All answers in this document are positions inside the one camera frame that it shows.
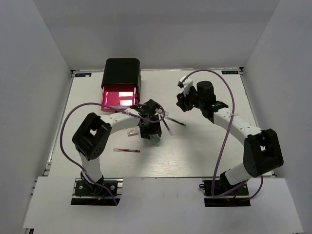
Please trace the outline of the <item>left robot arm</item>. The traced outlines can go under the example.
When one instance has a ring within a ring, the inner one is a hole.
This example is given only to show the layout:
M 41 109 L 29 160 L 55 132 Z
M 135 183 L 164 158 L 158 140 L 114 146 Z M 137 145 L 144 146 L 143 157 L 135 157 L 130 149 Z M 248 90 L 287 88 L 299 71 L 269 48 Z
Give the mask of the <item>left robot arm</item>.
M 141 138 L 147 140 L 160 138 L 162 135 L 160 122 L 163 118 L 164 109 L 152 99 L 109 115 L 88 114 L 72 138 L 81 158 L 83 170 L 80 176 L 86 184 L 86 189 L 94 195 L 103 189 L 104 177 L 99 157 L 110 135 L 138 126 Z

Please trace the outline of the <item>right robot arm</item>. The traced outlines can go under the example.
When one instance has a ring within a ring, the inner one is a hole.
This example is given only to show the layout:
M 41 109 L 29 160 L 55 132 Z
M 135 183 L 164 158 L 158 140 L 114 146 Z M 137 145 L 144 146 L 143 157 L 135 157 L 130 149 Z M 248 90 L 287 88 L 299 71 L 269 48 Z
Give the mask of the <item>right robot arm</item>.
M 214 196 L 230 195 L 251 178 L 257 178 L 283 166 L 284 159 L 276 131 L 263 130 L 249 124 L 232 113 L 224 102 L 218 101 L 209 81 L 201 81 L 196 87 L 190 80 L 181 80 L 183 90 L 177 95 L 177 106 L 182 111 L 197 108 L 213 124 L 225 129 L 226 136 L 234 136 L 243 146 L 243 160 L 235 167 L 220 174 L 212 185 Z

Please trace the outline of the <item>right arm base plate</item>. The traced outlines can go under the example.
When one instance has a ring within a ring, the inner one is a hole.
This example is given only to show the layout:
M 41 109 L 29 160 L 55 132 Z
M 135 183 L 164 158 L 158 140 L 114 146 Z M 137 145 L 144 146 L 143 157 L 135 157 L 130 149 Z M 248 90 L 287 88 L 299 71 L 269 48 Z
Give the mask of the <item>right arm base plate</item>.
M 214 198 L 211 192 L 212 180 L 203 180 L 199 189 L 204 194 L 205 207 L 250 207 L 249 190 L 247 185 L 230 192 L 220 198 Z

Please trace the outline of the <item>pink top drawer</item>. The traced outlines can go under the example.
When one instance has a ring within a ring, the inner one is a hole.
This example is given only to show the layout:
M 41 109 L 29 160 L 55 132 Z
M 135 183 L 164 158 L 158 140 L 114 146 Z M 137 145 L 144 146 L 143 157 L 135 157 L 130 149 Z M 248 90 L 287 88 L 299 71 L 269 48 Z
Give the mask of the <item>pink top drawer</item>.
M 133 84 L 110 84 L 102 89 L 102 105 L 125 110 L 137 103 L 137 89 Z

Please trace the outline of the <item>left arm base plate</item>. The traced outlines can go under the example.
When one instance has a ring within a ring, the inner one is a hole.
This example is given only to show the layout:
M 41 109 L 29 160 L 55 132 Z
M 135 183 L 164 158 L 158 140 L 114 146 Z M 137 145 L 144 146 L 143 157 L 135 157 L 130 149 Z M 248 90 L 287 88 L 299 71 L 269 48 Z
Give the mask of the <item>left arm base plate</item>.
M 104 188 L 96 188 L 92 191 L 81 178 L 76 178 L 71 198 L 71 205 L 79 206 L 116 206 L 121 199 L 123 179 L 105 178 L 103 185 L 107 187 L 116 202 Z

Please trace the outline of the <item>green highlighter pen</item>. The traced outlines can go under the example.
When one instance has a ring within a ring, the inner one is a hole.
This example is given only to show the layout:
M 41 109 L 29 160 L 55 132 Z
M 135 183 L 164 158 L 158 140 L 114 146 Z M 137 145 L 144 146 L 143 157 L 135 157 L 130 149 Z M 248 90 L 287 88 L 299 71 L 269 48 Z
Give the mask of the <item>green highlighter pen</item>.
M 152 136 L 151 141 L 154 143 L 155 146 L 160 146 L 160 137 L 158 135 Z

